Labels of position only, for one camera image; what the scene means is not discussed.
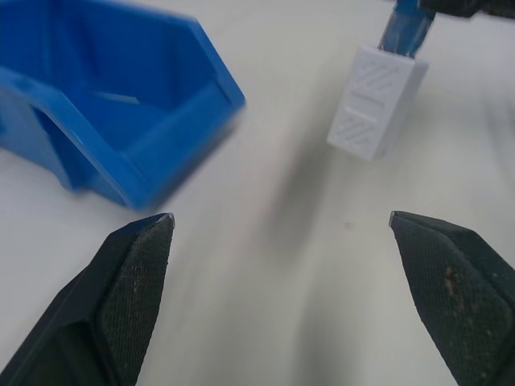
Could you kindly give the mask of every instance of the white table surface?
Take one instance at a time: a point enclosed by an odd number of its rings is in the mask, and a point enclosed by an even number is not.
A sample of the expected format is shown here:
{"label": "white table surface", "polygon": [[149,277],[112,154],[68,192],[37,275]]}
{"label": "white table surface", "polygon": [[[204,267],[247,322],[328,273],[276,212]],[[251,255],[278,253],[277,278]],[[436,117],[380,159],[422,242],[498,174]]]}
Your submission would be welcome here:
{"label": "white table surface", "polygon": [[[160,208],[177,228],[140,385],[455,384],[415,311],[393,209],[473,228],[515,263],[515,23],[438,18],[391,157],[325,136],[378,0],[152,0],[195,15],[248,99]],[[0,149],[0,368],[109,232],[135,220]]]}

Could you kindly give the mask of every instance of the blue object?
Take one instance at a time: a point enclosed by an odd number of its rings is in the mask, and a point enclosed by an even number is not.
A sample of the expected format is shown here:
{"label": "blue object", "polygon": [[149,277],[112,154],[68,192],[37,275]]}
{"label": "blue object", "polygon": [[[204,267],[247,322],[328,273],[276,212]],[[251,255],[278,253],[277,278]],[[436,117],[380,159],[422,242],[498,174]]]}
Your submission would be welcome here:
{"label": "blue object", "polygon": [[398,0],[379,45],[383,51],[414,58],[436,13],[418,7],[418,0]]}
{"label": "blue object", "polygon": [[245,103],[199,23],[102,0],[0,0],[0,147],[143,208]]}

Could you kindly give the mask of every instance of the blue plastic bin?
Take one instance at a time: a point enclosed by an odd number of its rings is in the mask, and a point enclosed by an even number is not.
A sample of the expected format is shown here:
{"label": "blue plastic bin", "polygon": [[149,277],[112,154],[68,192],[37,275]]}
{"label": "blue plastic bin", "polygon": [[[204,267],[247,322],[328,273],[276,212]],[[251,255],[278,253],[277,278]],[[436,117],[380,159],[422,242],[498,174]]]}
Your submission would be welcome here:
{"label": "blue plastic bin", "polygon": [[0,0],[0,147],[68,189],[145,207],[244,103],[196,20],[101,0]]}

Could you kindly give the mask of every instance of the white 3d-printed block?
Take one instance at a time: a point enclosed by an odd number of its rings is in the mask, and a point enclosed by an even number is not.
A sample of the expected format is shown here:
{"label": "white 3d-printed block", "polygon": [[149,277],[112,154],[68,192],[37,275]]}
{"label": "white 3d-printed block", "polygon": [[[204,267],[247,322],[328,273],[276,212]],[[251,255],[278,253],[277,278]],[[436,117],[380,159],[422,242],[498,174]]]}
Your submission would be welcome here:
{"label": "white 3d-printed block", "polygon": [[352,65],[328,142],[368,160],[395,145],[428,64],[362,47]]}

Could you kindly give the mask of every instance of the blue cable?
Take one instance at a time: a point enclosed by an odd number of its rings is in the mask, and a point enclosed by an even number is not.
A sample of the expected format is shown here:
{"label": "blue cable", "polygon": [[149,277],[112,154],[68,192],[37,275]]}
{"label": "blue cable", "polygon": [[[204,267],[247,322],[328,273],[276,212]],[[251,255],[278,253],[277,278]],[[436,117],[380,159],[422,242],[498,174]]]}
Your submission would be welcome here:
{"label": "blue cable", "polygon": [[433,20],[435,12],[419,8],[418,0],[397,0],[379,48],[414,58]]}

